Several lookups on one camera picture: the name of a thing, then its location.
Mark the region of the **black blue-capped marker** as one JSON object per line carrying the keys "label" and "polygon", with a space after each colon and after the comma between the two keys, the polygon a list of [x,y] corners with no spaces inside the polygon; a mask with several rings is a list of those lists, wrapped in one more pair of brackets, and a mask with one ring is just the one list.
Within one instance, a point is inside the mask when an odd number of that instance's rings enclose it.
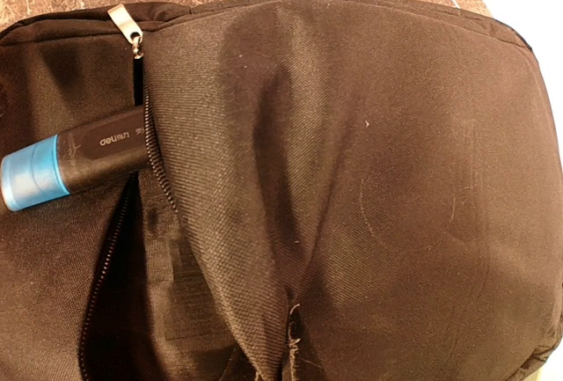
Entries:
{"label": "black blue-capped marker", "polygon": [[148,163],[144,111],[137,106],[5,156],[1,193],[9,210],[20,211],[116,180]]}

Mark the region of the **black student bag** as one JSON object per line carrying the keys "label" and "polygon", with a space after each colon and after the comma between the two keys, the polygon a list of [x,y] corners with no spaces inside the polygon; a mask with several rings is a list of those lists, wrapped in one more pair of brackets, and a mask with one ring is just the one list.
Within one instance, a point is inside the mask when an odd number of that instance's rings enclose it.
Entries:
{"label": "black student bag", "polygon": [[1,33],[1,161],[140,106],[148,165],[1,193],[4,380],[523,380],[562,172],[513,28],[414,0],[119,4]]}

